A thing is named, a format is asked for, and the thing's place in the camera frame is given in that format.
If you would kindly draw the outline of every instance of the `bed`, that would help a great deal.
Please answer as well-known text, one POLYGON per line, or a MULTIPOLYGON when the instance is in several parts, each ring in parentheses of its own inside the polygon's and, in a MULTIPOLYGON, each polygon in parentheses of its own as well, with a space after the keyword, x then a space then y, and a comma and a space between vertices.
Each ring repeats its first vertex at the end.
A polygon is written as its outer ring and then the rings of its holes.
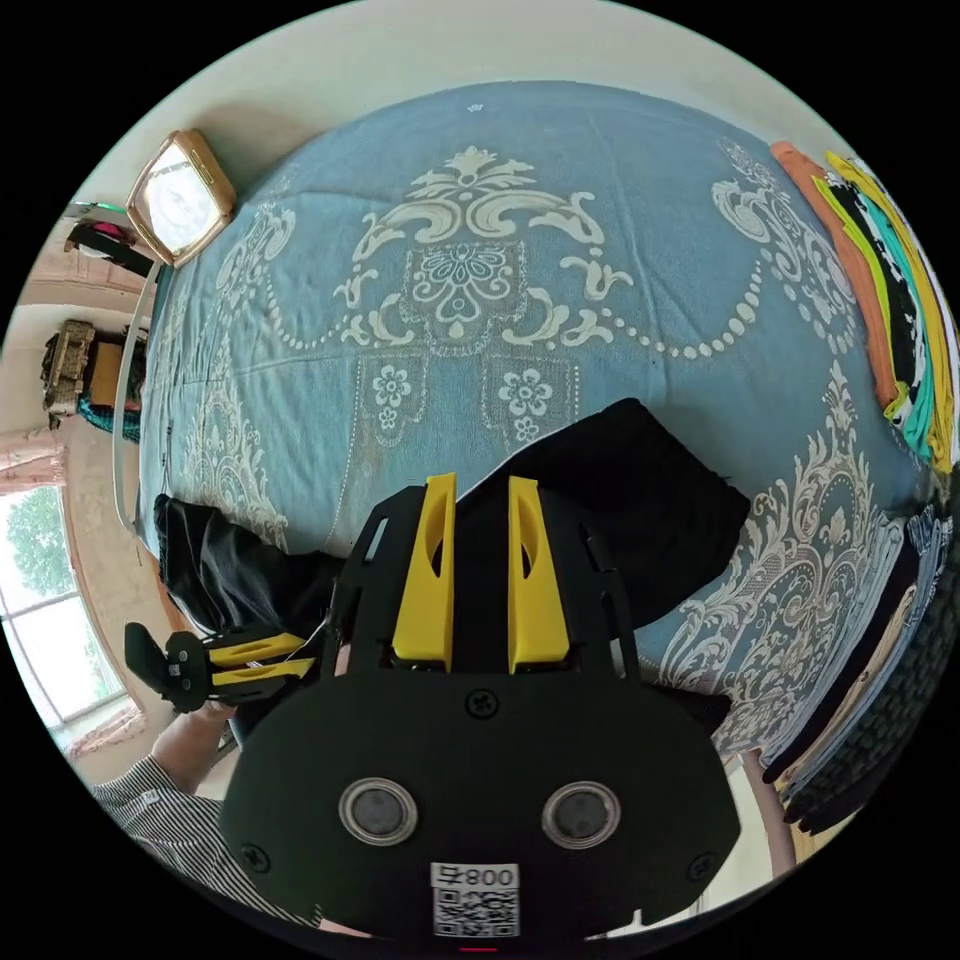
POLYGON ((723 755, 762 749, 927 476, 815 214, 767 144, 699 111, 489 84, 290 156, 161 278, 137 533, 156 553, 166 493, 345 555, 400 487, 466 490, 627 396, 753 502, 726 573, 637 632, 641 663, 731 696, 723 755))

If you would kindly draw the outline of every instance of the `curtain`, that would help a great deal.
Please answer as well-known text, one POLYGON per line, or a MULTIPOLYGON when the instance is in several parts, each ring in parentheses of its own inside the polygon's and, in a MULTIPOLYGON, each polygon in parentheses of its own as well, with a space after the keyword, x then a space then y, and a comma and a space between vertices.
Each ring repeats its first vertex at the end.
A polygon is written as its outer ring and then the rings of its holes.
POLYGON ((48 427, 0 435, 0 495, 63 482, 63 443, 48 427))
POLYGON ((147 721, 143 711, 132 701, 128 702, 112 717, 75 740, 64 751, 64 755, 68 760, 79 760, 93 753, 94 750, 135 737, 138 733, 142 733, 146 726, 147 721))

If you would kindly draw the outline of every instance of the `clock face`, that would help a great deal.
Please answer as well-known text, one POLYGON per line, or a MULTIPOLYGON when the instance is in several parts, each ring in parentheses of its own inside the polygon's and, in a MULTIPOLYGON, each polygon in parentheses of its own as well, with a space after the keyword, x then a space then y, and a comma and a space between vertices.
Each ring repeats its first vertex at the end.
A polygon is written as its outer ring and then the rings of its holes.
POLYGON ((142 197, 142 213, 174 255, 204 237, 219 219, 210 191, 176 144, 154 165, 142 197))

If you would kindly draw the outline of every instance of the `striped shirt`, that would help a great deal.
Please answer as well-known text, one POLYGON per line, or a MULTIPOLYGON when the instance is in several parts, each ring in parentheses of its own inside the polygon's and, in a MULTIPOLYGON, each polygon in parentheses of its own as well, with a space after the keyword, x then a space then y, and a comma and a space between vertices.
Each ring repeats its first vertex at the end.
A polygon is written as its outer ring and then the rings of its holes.
POLYGON ((304 920, 265 900, 227 849, 220 801, 179 790, 153 757, 90 791, 127 836, 170 869, 270 916, 320 923, 319 911, 314 920, 304 920))

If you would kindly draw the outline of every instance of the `folded clothes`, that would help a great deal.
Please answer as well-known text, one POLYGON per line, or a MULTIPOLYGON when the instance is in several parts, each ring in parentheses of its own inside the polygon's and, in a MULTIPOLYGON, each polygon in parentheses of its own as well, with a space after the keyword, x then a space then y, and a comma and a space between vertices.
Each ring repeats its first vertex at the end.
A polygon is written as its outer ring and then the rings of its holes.
MULTIPOLYGON (((953 512, 960 513, 960 501, 953 512)), ((871 799, 933 700, 958 635, 960 538, 947 551, 934 598, 903 656, 829 762, 793 795, 784 817, 788 823, 818 833, 871 799)))
POLYGON ((788 766, 805 753, 831 722, 851 687, 869 664, 883 639, 891 616, 907 589, 915 591, 920 558, 909 538, 904 543, 902 519, 882 518, 871 550, 870 567, 857 606, 851 609, 835 645, 836 655, 821 674, 821 681, 781 738, 771 757, 762 758, 765 783, 779 780, 788 766))
POLYGON ((950 307, 947 304, 947 298, 943 292, 943 288, 940 286, 940 281, 937 279, 937 275, 934 272, 933 267, 930 265, 930 261, 927 259, 927 255, 924 252, 920 241, 917 239, 917 235, 913 232, 913 228, 910 226, 907 218, 903 215, 903 212, 897 206, 893 197, 890 196, 889 192, 877 178, 876 174, 874 174, 874 172, 863 162, 863 160, 861 160, 859 157, 852 157, 850 159, 850 164, 864 177, 868 177, 870 179, 870 181, 876 186, 877 190, 884 195, 893 212, 899 217, 900 223, 906 230, 907 235, 913 244, 913 249, 917 253, 918 262, 926 272, 927 280, 930 283, 937 306, 940 309, 940 316, 943 318, 943 329, 947 343, 947 354, 950 366, 950 383, 953 394, 950 459, 954 465, 960 464, 960 331, 958 331, 957 328, 956 318, 953 316, 953 312, 950 310, 950 307))
POLYGON ((874 236, 870 229, 870 218, 857 206, 855 188, 853 191, 847 189, 842 178, 829 173, 825 180, 818 180, 816 186, 827 202, 835 206, 838 215, 844 218, 849 230, 856 234, 858 246, 861 249, 869 248, 871 257, 876 261, 882 284, 878 286, 877 292, 887 307, 894 374, 898 380, 915 387, 913 328, 918 322, 922 322, 922 318, 918 315, 910 288, 897 268, 891 252, 874 236))
POLYGON ((773 144, 770 150, 830 233, 863 314, 867 353, 876 384, 877 400, 881 408, 886 410, 895 401, 903 400, 906 386, 898 387, 894 378, 888 321, 884 320, 884 311, 870 265, 862 251, 844 231, 843 220, 814 185, 814 178, 824 179, 827 171, 786 140, 773 144))
POLYGON ((803 769, 804 764, 824 749, 827 742, 833 737, 835 731, 842 723, 846 722, 847 717, 849 717, 850 713, 856 708, 864 692, 869 690, 873 678, 884 668, 890 654, 896 648, 897 640, 899 640, 900 634, 903 633, 903 628, 906 625, 910 611, 913 609, 916 596, 917 585, 912 584, 907 587, 903 596, 900 598, 900 602, 897 604, 897 608, 887 621, 887 626, 883 631, 883 635, 880 637, 880 642, 873 651, 873 656, 870 657, 863 672, 857 677, 850 689, 847 690, 846 696, 844 696, 840 702, 840 706, 837 707, 829 723, 823 728, 820 736, 797 758, 792 766, 784 770, 784 779, 793 780, 797 773, 803 769))
POLYGON ((953 520, 950 517, 939 517, 935 508, 930 505, 918 516, 910 518, 907 522, 907 533, 920 554, 920 563, 917 569, 916 598, 903 632, 887 662, 873 679, 870 689, 865 691, 863 697, 858 700, 850 716, 838 727, 824 748, 788 784, 783 794, 788 801, 792 801, 809 783, 819 778, 821 771, 828 767, 831 759, 843 748, 848 737, 855 735, 854 731, 858 730, 860 721, 869 713, 874 701, 884 695, 891 675, 910 649, 934 596, 953 537, 953 520))
POLYGON ((934 371, 930 362, 930 343, 927 335, 927 320, 920 305, 920 294, 907 255, 893 225, 883 211, 862 191, 840 177, 829 175, 834 196, 850 211, 856 211, 864 228, 870 234, 869 241, 876 246, 881 257, 889 265, 893 283, 888 284, 892 293, 891 327, 894 314, 902 317, 900 322, 909 329, 913 351, 913 383, 910 387, 912 409, 909 416, 897 422, 911 449, 924 460, 930 460, 930 445, 927 436, 933 423, 934 371))
POLYGON ((954 377, 950 370, 950 350, 946 333, 946 324, 950 322, 949 313, 941 311, 937 292, 927 272, 925 262, 920 257, 915 237, 907 227, 905 220, 893 207, 886 192, 862 169, 835 153, 828 152, 827 160, 837 173, 859 187, 883 211, 900 239, 907 256, 925 318, 934 376, 933 422, 927 438, 932 454, 931 461, 937 470, 942 473, 949 473, 953 466, 951 454, 954 448, 955 404, 960 402, 960 398, 954 397, 954 377))

